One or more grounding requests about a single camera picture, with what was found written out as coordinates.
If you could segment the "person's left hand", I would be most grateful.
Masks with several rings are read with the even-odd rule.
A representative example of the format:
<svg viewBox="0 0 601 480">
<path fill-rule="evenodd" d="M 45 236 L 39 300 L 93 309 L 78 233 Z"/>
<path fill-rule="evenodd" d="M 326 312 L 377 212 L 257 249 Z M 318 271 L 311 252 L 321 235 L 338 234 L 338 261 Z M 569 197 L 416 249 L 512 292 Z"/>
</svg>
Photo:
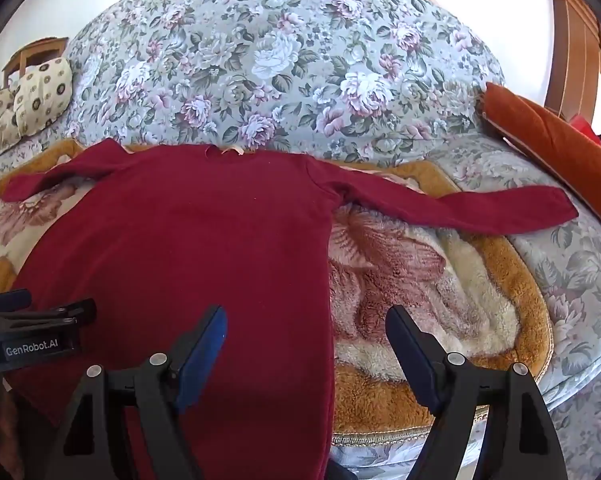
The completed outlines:
<svg viewBox="0 0 601 480">
<path fill-rule="evenodd" d="M 17 439 L 17 410 L 5 388 L 0 387 L 0 467 L 9 479 L 22 480 L 25 469 Z"/>
</svg>

